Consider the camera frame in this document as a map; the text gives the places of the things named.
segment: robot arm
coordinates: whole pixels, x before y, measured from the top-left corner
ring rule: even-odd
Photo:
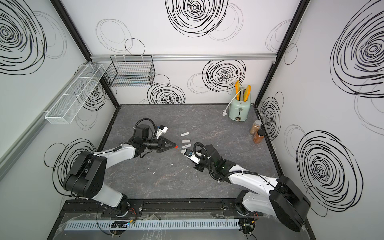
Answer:
[[[153,124],[154,131],[151,138],[148,138],[150,127],[145,124],[138,125],[144,120],[149,120]],[[105,170],[124,160],[144,157],[153,150],[164,152],[177,147],[174,142],[160,136],[166,131],[166,127],[161,125],[157,128],[148,118],[139,120],[135,124],[133,136],[127,142],[121,142],[118,147],[102,152],[80,153],[63,181],[63,188],[104,203],[117,215],[124,216],[129,206],[125,201],[127,197],[104,183]],[[149,152],[142,155],[145,149]]]
[[[248,188],[235,200],[235,208],[246,215],[249,212],[263,212],[276,216],[289,229],[299,232],[311,206],[310,201],[287,177],[280,179],[266,177],[248,171],[238,164],[223,159],[212,145],[204,146],[197,142],[194,149],[186,149],[184,155],[218,182],[228,182]]]

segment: white wire basket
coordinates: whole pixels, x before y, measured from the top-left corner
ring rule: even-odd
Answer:
[[[102,64],[88,64],[48,111],[45,119],[52,124],[71,124],[104,73]]]

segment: jar lid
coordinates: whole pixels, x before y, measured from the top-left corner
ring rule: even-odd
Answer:
[[[265,135],[265,132],[264,132],[263,129],[260,129],[259,131],[257,131],[257,134],[258,134],[259,136],[264,136],[264,135]]]

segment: spice jar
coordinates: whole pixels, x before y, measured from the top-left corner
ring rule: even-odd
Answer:
[[[249,130],[249,133],[254,135],[260,129],[261,125],[262,125],[262,122],[260,120],[255,120],[251,127],[251,130]]]
[[[254,143],[260,143],[264,138],[265,132],[264,130],[260,129],[258,130],[255,135],[253,136],[253,142]]]

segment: enclosure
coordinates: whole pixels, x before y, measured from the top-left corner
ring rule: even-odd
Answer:
[[[382,239],[384,0],[0,3],[2,238]]]

